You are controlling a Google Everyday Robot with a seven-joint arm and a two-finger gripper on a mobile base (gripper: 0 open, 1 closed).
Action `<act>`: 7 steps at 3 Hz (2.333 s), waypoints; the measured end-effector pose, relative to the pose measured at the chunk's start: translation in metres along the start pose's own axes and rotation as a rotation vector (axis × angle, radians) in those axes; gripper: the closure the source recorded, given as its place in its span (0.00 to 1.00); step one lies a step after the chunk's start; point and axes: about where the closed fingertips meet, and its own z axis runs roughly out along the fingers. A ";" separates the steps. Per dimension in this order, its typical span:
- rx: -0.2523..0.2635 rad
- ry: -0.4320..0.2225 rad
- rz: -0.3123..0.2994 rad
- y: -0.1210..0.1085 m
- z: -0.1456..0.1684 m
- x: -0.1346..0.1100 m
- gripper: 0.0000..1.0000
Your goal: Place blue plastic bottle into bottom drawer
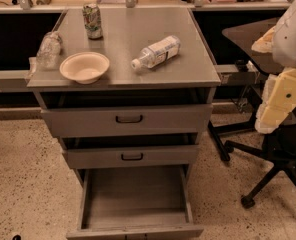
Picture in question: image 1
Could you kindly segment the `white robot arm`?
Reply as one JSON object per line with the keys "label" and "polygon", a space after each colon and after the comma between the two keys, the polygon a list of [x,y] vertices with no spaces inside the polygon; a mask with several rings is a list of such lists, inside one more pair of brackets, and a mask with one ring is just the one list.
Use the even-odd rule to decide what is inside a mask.
{"label": "white robot arm", "polygon": [[256,131],[270,134],[296,108],[296,0],[252,49],[271,52],[273,60],[284,67],[277,76],[269,75],[256,113]]}

